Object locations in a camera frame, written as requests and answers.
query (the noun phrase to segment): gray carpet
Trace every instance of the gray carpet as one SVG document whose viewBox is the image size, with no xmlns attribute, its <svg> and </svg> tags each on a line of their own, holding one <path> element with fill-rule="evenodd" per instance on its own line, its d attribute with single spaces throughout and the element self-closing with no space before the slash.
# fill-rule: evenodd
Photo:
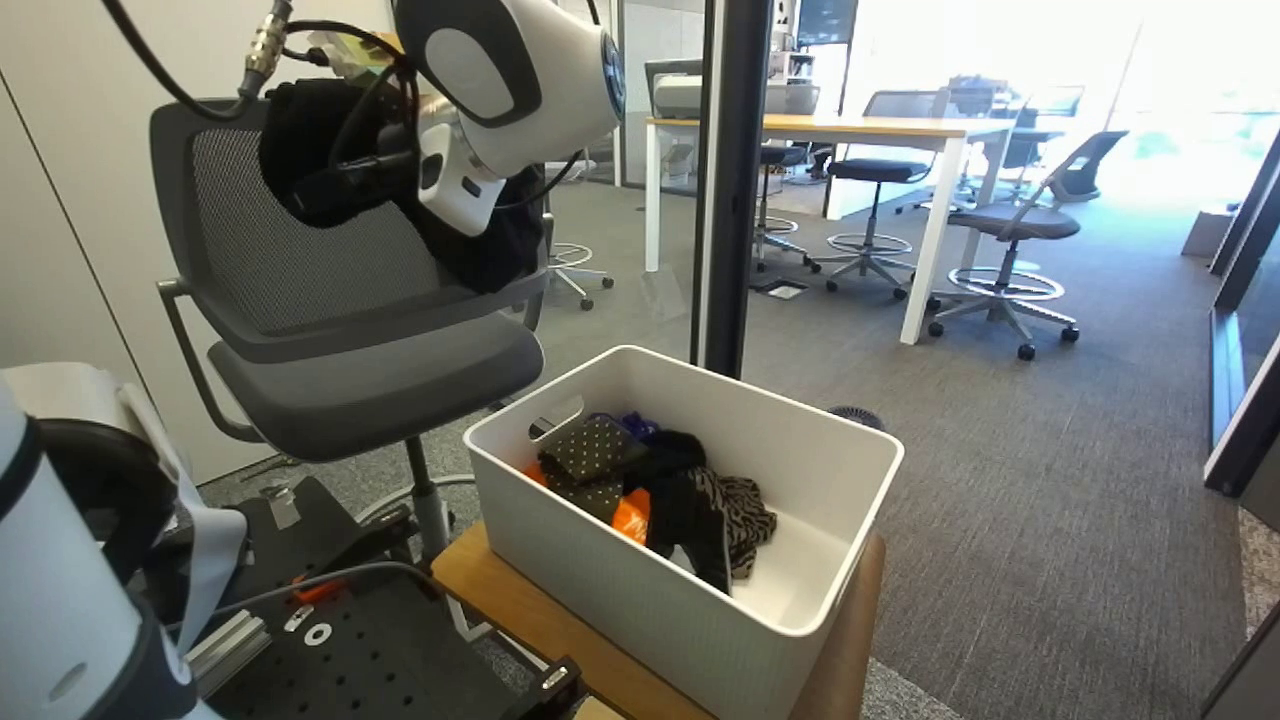
<svg viewBox="0 0 1280 720">
<path fill-rule="evenodd" d="M 555 193 L 562 242 L 591 244 L 618 288 L 595 314 L 548 297 L 545 378 L 611 346 L 686 355 L 694 202 L 664 205 L 671 271 L 642 278 L 642 193 Z M 1195 718 L 1240 650 L 1237 512 L 1195 481 L 1213 281 L 1176 258 L 1188 224 L 1104 202 L 1080 220 L 1080 242 L 1028 251 L 1084 329 L 1066 351 L 1045 335 L 1035 365 L 983 319 L 900 348 L 882 284 L 751 301 L 750 379 L 874 408 L 907 443 L 869 718 Z M 434 465 L 463 470 L 457 430 Z"/>
</svg>

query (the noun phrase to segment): desk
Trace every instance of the desk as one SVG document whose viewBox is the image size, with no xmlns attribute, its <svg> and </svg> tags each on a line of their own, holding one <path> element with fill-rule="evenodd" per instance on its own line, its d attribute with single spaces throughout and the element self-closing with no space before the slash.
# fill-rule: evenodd
<svg viewBox="0 0 1280 720">
<path fill-rule="evenodd" d="M 696 132 L 701 120 L 649 120 L 649 159 L 643 159 L 643 271 L 662 271 L 662 132 Z M 840 115 L 763 115 L 763 140 L 819 140 L 819 144 L 894 144 L 894 150 L 923 150 L 936 153 L 936 193 L 928 207 L 928 224 L 917 250 L 917 281 L 907 297 L 907 317 L 900 329 L 900 346 L 917 346 L 923 329 L 923 307 L 931 291 L 936 251 L 949 230 L 949 214 L 965 171 L 965 150 L 983 140 L 996 171 L 983 177 L 982 202 L 991 195 L 1006 153 L 1010 153 L 1010 120 L 840 120 Z"/>
<path fill-rule="evenodd" d="M 869 535 L 864 561 L 843 592 L 833 642 L 817 659 L 798 718 L 860 718 L 874 626 L 885 576 L 885 544 Z M 479 614 L 492 630 L 508 632 L 516 645 L 535 655 L 562 659 L 572 655 L 584 672 L 591 695 L 611 706 L 624 718 L 649 720 L 706 720 L 709 713 L 649 672 L 642 659 L 608 645 L 565 604 L 541 592 L 532 579 L 512 574 L 492 557 L 485 526 L 463 528 L 438 561 L 434 579 L 441 592 L 457 595 Z"/>
</svg>

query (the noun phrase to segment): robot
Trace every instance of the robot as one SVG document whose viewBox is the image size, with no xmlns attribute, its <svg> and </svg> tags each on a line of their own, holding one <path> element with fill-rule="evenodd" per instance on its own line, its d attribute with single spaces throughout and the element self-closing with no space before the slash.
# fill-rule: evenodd
<svg viewBox="0 0 1280 720">
<path fill-rule="evenodd" d="M 103 0 L 147 73 L 180 100 L 121 0 Z M 255 104 L 290 55 L 275 0 L 250 55 L 241 104 Z M 411 104 L 391 150 L 327 159 L 326 220 L 411 193 L 457 236 L 479 236 L 504 182 L 604 136 L 621 115 L 621 55 L 604 27 L 552 0 L 391 0 Z M 17 718 L 216 718 L 188 654 L 245 551 L 245 517 L 207 507 L 172 457 L 147 399 L 99 369 L 0 371 L 0 672 Z"/>
</svg>

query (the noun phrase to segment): black pillar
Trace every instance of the black pillar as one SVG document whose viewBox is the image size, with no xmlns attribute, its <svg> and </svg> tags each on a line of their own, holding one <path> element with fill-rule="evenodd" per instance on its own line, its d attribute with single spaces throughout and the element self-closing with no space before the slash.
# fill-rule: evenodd
<svg viewBox="0 0 1280 720">
<path fill-rule="evenodd" d="M 745 369 L 772 0 L 709 0 L 694 365 Z"/>
</svg>

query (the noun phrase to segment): white plastic bin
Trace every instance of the white plastic bin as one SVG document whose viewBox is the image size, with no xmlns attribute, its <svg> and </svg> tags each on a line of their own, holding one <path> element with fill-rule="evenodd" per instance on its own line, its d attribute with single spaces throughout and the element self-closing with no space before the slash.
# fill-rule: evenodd
<svg viewBox="0 0 1280 720">
<path fill-rule="evenodd" d="M 523 481 L 532 430 L 577 414 L 642 414 L 701 438 L 716 471 L 751 478 L 779 519 L 751 579 L 724 595 Z M 728 720 L 791 713 L 905 457 L 877 430 L 649 348 L 611 348 L 463 442 L 496 557 Z"/>
</svg>

